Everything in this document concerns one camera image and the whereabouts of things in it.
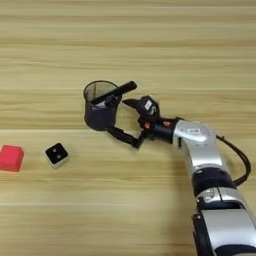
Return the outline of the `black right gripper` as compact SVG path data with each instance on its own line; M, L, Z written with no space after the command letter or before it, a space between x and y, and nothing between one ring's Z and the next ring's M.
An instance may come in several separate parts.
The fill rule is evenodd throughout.
M123 103L128 107L135 109L137 112L141 111L141 101L138 99L125 99ZM117 127L109 127L107 132L119 141L129 144L137 149L140 148L143 141L146 139L146 136L150 139L157 138L172 144L174 130L179 121L179 117L170 119L160 117L155 120L148 120L140 117L138 123L143 131L138 138L125 133L122 129Z

